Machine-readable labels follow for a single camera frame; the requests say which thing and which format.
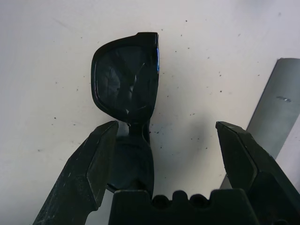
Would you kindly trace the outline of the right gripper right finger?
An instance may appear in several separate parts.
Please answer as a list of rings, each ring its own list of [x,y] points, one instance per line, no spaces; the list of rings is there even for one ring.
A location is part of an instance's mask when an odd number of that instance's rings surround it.
[[[252,135],[218,121],[216,129],[225,171],[232,188],[241,188],[262,225],[298,225],[300,194]]]

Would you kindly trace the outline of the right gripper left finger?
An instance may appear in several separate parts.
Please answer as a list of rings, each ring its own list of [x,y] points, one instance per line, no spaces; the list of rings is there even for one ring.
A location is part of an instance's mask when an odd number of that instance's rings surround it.
[[[110,177],[118,128],[117,121],[96,127],[71,155],[35,225],[83,225],[98,210]]]

